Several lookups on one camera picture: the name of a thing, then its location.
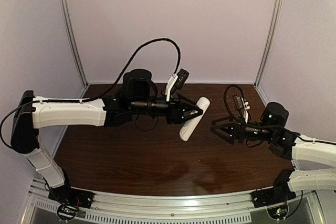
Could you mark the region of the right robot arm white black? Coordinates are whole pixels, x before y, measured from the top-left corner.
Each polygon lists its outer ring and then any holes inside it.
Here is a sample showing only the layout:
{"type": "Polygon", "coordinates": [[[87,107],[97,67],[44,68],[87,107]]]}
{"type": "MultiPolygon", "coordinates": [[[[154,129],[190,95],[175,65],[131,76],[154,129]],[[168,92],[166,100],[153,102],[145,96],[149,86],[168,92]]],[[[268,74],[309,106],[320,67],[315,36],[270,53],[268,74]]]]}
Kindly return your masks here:
{"type": "Polygon", "coordinates": [[[287,199],[304,190],[335,189],[335,142],[320,140],[285,128],[289,112],[279,103],[270,102],[261,121],[247,123],[241,118],[227,116],[212,121],[210,131],[233,145],[255,141],[267,143],[279,158],[325,165],[323,169],[284,169],[273,183],[273,199],[287,199]]]}

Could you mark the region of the white remote control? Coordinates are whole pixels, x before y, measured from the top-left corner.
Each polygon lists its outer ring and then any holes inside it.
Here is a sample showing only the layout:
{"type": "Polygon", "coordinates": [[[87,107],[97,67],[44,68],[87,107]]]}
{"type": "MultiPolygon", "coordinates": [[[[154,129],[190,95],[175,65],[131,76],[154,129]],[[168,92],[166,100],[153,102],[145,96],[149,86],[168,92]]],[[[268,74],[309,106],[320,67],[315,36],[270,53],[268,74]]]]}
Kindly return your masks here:
{"type": "Polygon", "coordinates": [[[207,111],[210,105],[210,100],[206,97],[201,97],[198,102],[196,103],[196,108],[201,109],[200,112],[193,110],[190,115],[196,115],[196,117],[186,121],[182,128],[180,129],[180,138],[183,141],[188,141],[191,137],[192,133],[196,129],[197,125],[199,124],[200,120],[204,116],[205,112],[207,111]]]}

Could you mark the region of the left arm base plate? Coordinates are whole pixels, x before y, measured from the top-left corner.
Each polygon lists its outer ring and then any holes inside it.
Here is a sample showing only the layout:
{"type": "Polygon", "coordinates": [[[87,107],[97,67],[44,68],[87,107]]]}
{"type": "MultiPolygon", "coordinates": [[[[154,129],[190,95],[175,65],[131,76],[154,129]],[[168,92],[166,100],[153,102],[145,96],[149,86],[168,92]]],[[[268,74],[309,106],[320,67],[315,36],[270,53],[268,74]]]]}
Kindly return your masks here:
{"type": "Polygon", "coordinates": [[[90,209],[94,195],[91,191],[61,186],[58,188],[51,187],[48,198],[60,204],[90,209]]]}

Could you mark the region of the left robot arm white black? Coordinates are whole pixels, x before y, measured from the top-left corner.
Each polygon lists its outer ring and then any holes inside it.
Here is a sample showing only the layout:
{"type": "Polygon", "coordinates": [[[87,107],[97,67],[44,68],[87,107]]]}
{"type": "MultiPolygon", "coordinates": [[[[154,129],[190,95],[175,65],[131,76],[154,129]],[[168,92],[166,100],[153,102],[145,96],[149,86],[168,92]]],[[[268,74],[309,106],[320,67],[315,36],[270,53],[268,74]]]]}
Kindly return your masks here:
{"type": "Polygon", "coordinates": [[[90,99],[51,99],[25,91],[18,107],[11,112],[13,126],[8,147],[24,155],[42,175],[50,193],[59,201],[75,197],[66,172],[45,149],[39,130],[60,125],[115,127],[131,122],[134,116],[164,117],[168,124],[180,124],[180,138],[187,141],[208,109],[210,101],[202,97],[194,102],[178,93],[188,72],[173,74],[163,95],[145,69],[134,69],[123,76],[122,86],[113,96],[90,99]]]}

